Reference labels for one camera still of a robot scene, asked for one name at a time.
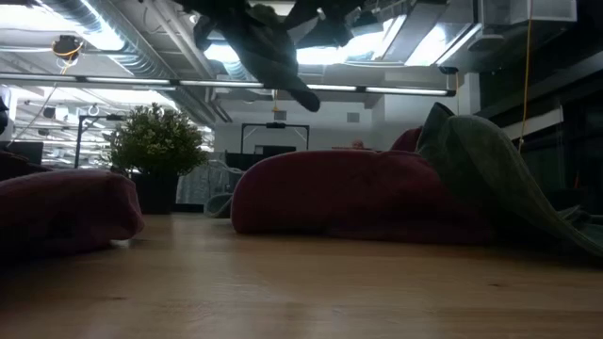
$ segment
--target red cushion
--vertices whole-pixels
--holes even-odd
[[[144,226],[134,183],[100,170],[57,170],[0,183],[0,253],[70,254]]]
[[[392,151],[414,152],[418,138],[421,136],[423,127],[415,128],[404,132],[392,146]]]
[[[30,164],[17,154],[0,151],[0,182],[22,175],[49,171],[49,169]]]
[[[372,240],[480,243],[492,236],[415,153],[327,151],[264,160],[241,178],[240,233],[319,233]]]

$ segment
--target green blanket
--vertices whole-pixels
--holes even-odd
[[[511,241],[579,247],[603,256],[603,226],[578,207],[556,212],[531,177],[521,155],[496,125],[454,116],[436,104],[417,152],[460,199],[480,208],[500,236]]]

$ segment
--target black plant pot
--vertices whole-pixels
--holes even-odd
[[[168,215],[176,202],[177,175],[133,174],[142,214]]]

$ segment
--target desk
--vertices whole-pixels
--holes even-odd
[[[10,268],[0,338],[603,338],[603,269],[467,247],[147,218],[129,247]]]

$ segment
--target green plant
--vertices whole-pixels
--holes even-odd
[[[110,161],[121,170],[186,175],[207,162],[203,138],[186,115],[158,104],[137,106],[110,138]]]

